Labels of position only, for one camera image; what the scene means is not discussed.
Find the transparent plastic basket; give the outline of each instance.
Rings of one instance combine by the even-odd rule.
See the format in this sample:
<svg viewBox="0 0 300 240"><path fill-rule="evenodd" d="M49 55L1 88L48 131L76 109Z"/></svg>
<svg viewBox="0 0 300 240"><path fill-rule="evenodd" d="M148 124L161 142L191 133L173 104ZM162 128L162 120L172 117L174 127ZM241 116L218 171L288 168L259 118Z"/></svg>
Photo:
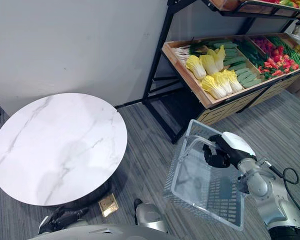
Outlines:
<svg viewBox="0 0 300 240"><path fill-rule="evenodd" d="M163 195L208 221L220 221L238 231L244 227L244 195L238 188L241 173L234 167L216 168L206 163L203 146L212 152L210 136L222 134L191 120L179 141Z"/></svg>

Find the brass floor socket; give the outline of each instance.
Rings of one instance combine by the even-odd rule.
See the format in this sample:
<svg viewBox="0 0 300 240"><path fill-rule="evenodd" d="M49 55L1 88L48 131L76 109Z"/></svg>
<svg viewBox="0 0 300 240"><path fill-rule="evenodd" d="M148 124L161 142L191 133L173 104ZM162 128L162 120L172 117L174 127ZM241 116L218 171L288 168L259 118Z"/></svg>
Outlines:
<svg viewBox="0 0 300 240"><path fill-rule="evenodd" d="M113 193L102 198L100 201L98 201L98 203L99 203L100 210L102 212L102 216L104 218L119 209L115 195Z"/></svg>

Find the gray carpet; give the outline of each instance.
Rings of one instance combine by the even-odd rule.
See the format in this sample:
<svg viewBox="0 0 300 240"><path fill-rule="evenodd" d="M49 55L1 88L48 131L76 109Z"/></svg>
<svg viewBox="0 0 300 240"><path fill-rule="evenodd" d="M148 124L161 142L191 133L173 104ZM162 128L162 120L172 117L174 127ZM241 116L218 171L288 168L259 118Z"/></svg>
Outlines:
<svg viewBox="0 0 300 240"><path fill-rule="evenodd" d="M103 218L94 204L84 217L90 224L134 224L133 201L141 198L164 212L170 234L182 240L270 239L254 201L245 199L244 230L199 219L162 197L173 158L172 145L158 122L141 103L119 109L128 131L124 158L113 176L119 210ZM0 116L0 127L8 119ZM270 158L281 171L295 168L300 175L300 99L287 91L212 127L242 136L257 152ZM300 184L290 187L300 203ZM18 202L0 189L0 240L34 237L44 216L52 210Z"/></svg>

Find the marble table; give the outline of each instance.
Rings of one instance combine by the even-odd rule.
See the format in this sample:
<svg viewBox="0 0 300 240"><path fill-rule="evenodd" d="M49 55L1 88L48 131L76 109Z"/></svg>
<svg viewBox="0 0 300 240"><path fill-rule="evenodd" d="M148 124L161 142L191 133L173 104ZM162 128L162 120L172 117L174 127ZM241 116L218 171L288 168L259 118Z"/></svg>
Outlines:
<svg viewBox="0 0 300 240"><path fill-rule="evenodd" d="M0 187L26 204L68 203L105 183L126 146L125 122L106 101L80 93L44 97L0 129Z"/></svg>

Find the wooden crate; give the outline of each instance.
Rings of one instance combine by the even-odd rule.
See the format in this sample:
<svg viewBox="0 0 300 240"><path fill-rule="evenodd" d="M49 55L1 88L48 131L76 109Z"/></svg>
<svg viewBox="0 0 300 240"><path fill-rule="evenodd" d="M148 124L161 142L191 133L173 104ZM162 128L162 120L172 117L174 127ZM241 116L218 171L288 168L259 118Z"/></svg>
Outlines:
<svg viewBox="0 0 300 240"><path fill-rule="evenodd" d="M196 95L196 97L199 99L199 101L203 104L203 106L208 109L211 108L213 106L219 105L222 102L224 102L226 99L230 98L230 97L234 97L238 94L242 94L244 92L247 92L251 89L254 89L256 87L259 87L261 85L267 84L269 82L274 81L275 79L279 78L279 77L275 77L269 80L265 80L262 81L259 84L256 84L250 88L246 88L243 89L239 92L233 93L231 95L225 96L223 98L220 99L215 99L213 96L211 96L208 92L205 92L202 87L200 82L196 79L196 77L193 75L193 73L188 70L180 61L180 59L177 57L177 55L174 52L174 48L178 48L178 47L183 47L183 46L187 46L190 45L191 43L198 43L201 41L213 41L213 40L220 40L220 39L233 39L233 38L239 38L239 37L244 37L242 36L229 36L229 37L207 37L207 38L201 38L201 39L197 39L197 40L193 40L193 41L170 41L170 42L165 42L163 47L162 47L162 51L164 52L164 54L166 55L166 57L168 58L168 60L171 62L171 64L174 66L174 68L178 71L178 73L181 75L181 77L184 79L184 81L186 82L186 84L190 87L190 89L193 91L193 93ZM239 55L245 57L241 51L239 51ZM263 76L260 75L258 69L245 57L245 62L247 67L253 72L257 74L257 78L263 79Z"/></svg>
<svg viewBox="0 0 300 240"><path fill-rule="evenodd" d="M234 11L244 0L210 0L211 3L220 11ZM263 4L269 4L268 2L260 1L260 0L254 0L254 2L261 2ZM264 14L264 15L270 15L273 10L276 7L281 7L282 5L271 3L268 6L261 6L261 5L251 5L247 4L243 6L239 12L240 13L252 13L252 14ZM279 9L274 15L277 16L285 16L285 17L292 17L296 10L300 11L299 8L290 7L290 6L284 6L287 7L287 9Z"/></svg>
<svg viewBox="0 0 300 240"><path fill-rule="evenodd" d="M269 34L263 34L263 35L259 35L259 34L258 35L249 35L246 38L248 40L250 40L250 42L256 47L256 49L262 56L266 56L266 53L254 42L254 38L266 38L266 40L273 45L273 43L271 41L269 41L267 39L267 37L279 37L283 42L285 42L291 48L294 48L295 46L298 45L298 43L292 37L290 37L289 34L287 34L285 32L269 33ZM286 76L294 75L294 74L297 74L298 72L300 72L300 66L299 66L299 69L291 71L285 75Z"/></svg>
<svg viewBox="0 0 300 240"><path fill-rule="evenodd" d="M208 109L208 110L204 111L197 118L197 121L199 121L203 124L206 124L206 125L214 124L214 123L220 121L221 119L224 119L224 118L238 112L242 108L244 108L255 97L257 97L263 90L264 90L264 88L262 88L258 91L255 91L253 93L250 93L248 95L245 95L245 96L243 96L235 101L232 101L228 104L217 107L213 110Z"/></svg>
<svg viewBox="0 0 300 240"><path fill-rule="evenodd" d="M250 105L250 108L281 93L284 89L289 87L295 80L297 80L299 76L300 74L275 83L267 91L265 91L260 97L258 97L258 99L253 104Z"/></svg>

